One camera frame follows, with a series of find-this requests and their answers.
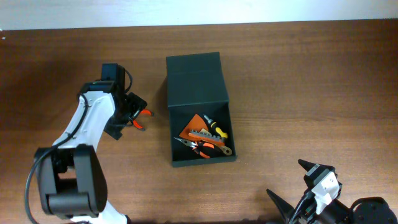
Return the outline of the small orange cutting pliers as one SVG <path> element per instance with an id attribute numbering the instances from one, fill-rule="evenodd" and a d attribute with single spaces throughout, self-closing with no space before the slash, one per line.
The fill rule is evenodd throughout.
<path id="1" fill-rule="evenodd" d="M 151 110 L 147 110 L 144 109 L 142 111 L 140 111 L 137 116 L 133 117 L 131 119 L 131 124 L 134 128 L 136 128 L 139 131 L 145 131 L 146 130 L 146 121 L 149 118 L 153 118 L 154 117 L 154 112 Z"/>

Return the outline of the black box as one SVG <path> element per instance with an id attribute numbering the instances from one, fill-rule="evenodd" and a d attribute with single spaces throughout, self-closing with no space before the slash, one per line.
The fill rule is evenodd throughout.
<path id="1" fill-rule="evenodd" d="M 174 167 L 230 162 L 237 159 L 229 97 L 218 52 L 169 56 L 167 65 L 167 107 L 169 109 L 172 165 Z M 228 134 L 231 155 L 209 149 L 202 157 L 177 140 L 195 115 L 204 114 Z"/>

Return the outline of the orange scraper with wooden handle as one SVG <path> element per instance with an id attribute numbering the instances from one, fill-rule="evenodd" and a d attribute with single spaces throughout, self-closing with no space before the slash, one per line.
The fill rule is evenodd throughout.
<path id="1" fill-rule="evenodd" d="M 189 123 L 184 127 L 183 131 L 176 138 L 188 139 L 189 141 L 202 141 L 202 140 L 190 137 L 188 135 L 188 133 L 191 130 L 195 130 L 198 132 L 206 132 L 206 133 L 210 133 L 212 135 L 218 136 L 210 129 L 210 127 L 206 123 L 204 117 L 200 116 L 198 114 L 195 114 L 193 116 L 193 118 L 189 121 Z M 208 150 L 204 149 L 203 151 L 208 153 L 211 157 L 231 156 L 233 153 L 233 150 L 226 145 L 227 139 L 224 140 L 224 146 L 215 144 L 216 146 L 218 146 L 220 148 L 219 151 L 213 151 L 210 149 L 208 149 Z"/>

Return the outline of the orange black long-nose pliers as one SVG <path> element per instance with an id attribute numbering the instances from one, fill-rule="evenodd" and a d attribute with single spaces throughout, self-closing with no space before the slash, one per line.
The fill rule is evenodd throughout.
<path id="1" fill-rule="evenodd" d="M 205 159 L 209 159 L 209 158 L 211 158 L 211 156 L 208 153 L 204 152 L 203 151 L 204 149 L 206 149 L 206 150 L 210 149 L 213 151 L 220 150 L 220 148 L 218 146 L 216 146 L 215 144 L 205 142 L 205 141 L 189 141 L 188 139 L 182 139 L 182 138 L 176 138 L 176 137 L 174 137 L 174 139 L 176 139 L 177 141 L 181 142 L 182 144 L 190 147 L 193 152 L 202 156 Z"/>

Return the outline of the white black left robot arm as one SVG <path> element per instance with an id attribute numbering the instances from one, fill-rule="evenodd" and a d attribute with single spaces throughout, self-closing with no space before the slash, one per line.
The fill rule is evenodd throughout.
<path id="1" fill-rule="evenodd" d="M 147 102 L 130 91 L 132 75 L 117 63 L 104 63 L 101 77 L 85 83 L 78 108 L 62 135 L 39 148 L 28 181 L 36 176 L 40 203 L 47 215 L 73 223 L 130 223 L 108 201 L 108 188 L 96 150 L 103 133 L 115 140 L 148 113 Z"/>

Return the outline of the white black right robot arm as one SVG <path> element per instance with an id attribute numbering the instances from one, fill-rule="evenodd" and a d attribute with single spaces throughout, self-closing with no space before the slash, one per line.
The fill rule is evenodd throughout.
<path id="1" fill-rule="evenodd" d="M 298 163 L 307 171 L 303 177 L 307 190 L 296 206 L 267 190 L 284 223 L 397 224 L 395 213 L 382 197 L 360 198 L 350 207 L 341 203 L 342 183 L 337 179 L 335 167 L 302 159 Z"/>

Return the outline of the yellow black stubby screwdriver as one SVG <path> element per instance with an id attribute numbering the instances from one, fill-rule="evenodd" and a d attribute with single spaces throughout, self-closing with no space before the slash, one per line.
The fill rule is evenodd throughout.
<path id="1" fill-rule="evenodd" d="M 225 139 L 228 138 L 228 134 L 226 132 L 224 132 L 217 124 L 216 121 L 214 121 L 213 119 L 209 118 L 207 115 L 203 114 L 203 117 L 206 121 L 206 123 L 208 124 L 208 126 L 210 127 L 210 129 L 217 134 L 223 141 Z"/>

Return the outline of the orange socket rail holder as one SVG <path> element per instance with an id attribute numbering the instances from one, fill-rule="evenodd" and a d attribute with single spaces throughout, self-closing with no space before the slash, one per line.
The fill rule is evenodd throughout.
<path id="1" fill-rule="evenodd" d="M 188 133 L 188 135 L 190 137 L 192 137 L 192 138 L 195 138 L 195 139 L 199 139 L 199 140 L 202 140 L 202 141 L 206 141 L 206 142 L 210 142 L 210 143 L 213 143 L 213 144 L 224 146 L 224 141 L 222 140 L 221 137 L 212 135 L 210 133 L 198 132 L 198 131 L 195 131 L 195 130 L 191 130 Z"/>

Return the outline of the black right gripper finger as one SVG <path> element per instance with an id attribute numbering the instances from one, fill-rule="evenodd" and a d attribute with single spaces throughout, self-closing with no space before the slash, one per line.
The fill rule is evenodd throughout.
<path id="1" fill-rule="evenodd" d="M 293 212 L 294 212 L 294 207 L 291 206 L 288 202 L 286 202 L 284 199 L 279 197 L 277 194 L 275 194 L 272 190 L 267 189 L 266 190 L 268 196 L 271 198 L 273 203 L 276 205 L 279 213 L 281 214 L 281 217 L 284 221 L 284 223 L 288 223 L 290 219 L 292 218 Z"/>
<path id="2" fill-rule="evenodd" d="M 316 167 L 317 165 L 309 162 L 309 161 L 305 161 L 303 159 L 299 159 L 298 163 L 301 167 L 303 167 L 307 172 L 309 172 L 310 170 L 312 170 L 314 167 Z"/>

